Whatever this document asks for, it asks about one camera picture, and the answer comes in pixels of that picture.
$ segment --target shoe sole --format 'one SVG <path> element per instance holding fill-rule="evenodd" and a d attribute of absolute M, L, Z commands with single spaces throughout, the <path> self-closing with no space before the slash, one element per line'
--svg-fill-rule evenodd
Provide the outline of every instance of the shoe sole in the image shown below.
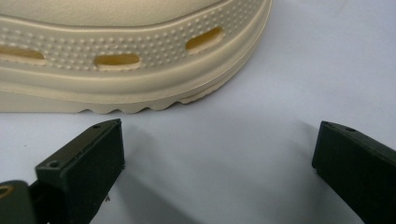
<path fill-rule="evenodd" d="M 0 29 L 7 34 L 0 33 L 0 46 L 10 39 L 15 43 L 10 46 L 31 44 L 28 49 L 43 52 L 46 59 L 45 63 L 16 62 L 5 57 L 1 60 L 0 54 L 0 111 L 136 113 L 147 107 L 163 110 L 175 102 L 187 104 L 200 99 L 221 87 L 246 63 L 261 39 L 272 3 L 232 2 L 221 2 L 176 21 L 134 29 L 72 29 L 0 18 L 0 27 L 7 27 Z M 222 31 L 218 43 L 193 52 L 186 50 L 185 43 L 216 27 Z M 116 49 L 122 46 L 126 46 L 124 51 Z M 143 55 L 138 68 L 112 70 L 110 66 L 101 70 L 92 63 L 94 56 L 129 53 L 131 48 Z M 73 55 L 80 58 L 73 62 L 78 66 L 67 64 Z"/>

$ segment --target sole ventilation hole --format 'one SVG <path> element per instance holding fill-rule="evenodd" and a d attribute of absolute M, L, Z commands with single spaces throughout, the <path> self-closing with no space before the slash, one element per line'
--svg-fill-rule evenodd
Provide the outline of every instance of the sole ventilation hole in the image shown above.
<path fill-rule="evenodd" d="M 223 29 L 216 27 L 202 35 L 190 39 L 186 44 L 186 51 L 188 53 L 197 53 L 218 44 L 223 37 Z"/>
<path fill-rule="evenodd" d="M 100 70 L 132 69 L 139 67 L 140 57 L 136 54 L 100 55 L 94 63 Z"/>
<path fill-rule="evenodd" d="M 39 51 L 10 46 L 0 46 L 0 60 L 35 64 L 45 62 L 44 55 Z"/>

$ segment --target white backdrop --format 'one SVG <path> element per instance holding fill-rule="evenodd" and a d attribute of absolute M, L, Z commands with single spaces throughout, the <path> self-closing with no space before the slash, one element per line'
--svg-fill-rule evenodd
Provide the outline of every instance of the white backdrop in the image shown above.
<path fill-rule="evenodd" d="M 275 0 L 251 60 L 198 102 L 0 114 L 0 181 L 33 183 L 55 150 L 121 118 L 126 169 L 94 224 L 361 224 L 311 167 L 318 127 L 341 123 L 396 148 L 395 96 L 396 1 Z"/>

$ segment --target beige shoe sole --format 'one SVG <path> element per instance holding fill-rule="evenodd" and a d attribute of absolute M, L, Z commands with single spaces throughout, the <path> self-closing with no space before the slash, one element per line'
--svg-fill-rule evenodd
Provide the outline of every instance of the beige shoe sole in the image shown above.
<path fill-rule="evenodd" d="M 245 64 L 271 3 L 219 1 L 176 20 L 119 28 L 0 16 L 0 111 L 135 113 L 197 100 Z"/>

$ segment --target mounting hole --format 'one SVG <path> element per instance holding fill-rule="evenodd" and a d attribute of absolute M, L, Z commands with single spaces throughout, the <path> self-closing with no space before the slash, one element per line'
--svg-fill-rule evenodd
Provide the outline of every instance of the mounting hole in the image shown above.
<path fill-rule="evenodd" d="M 14 187 L 11 185 L 0 186 L 0 199 L 5 198 L 14 190 Z"/>
<path fill-rule="evenodd" d="M 346 130 L 349 131 L 349 132 L 352 132 L 352 133 L 356 132 L 355 129 L 351 129 L 351 128 L 346 128 Z"/>
<path fill-rule="evenodd" d="M 51 168 L 57 168 L 61 165 L 61 163 L 59 161 L 50 161 L 47 166 L 51 167 Z"/>

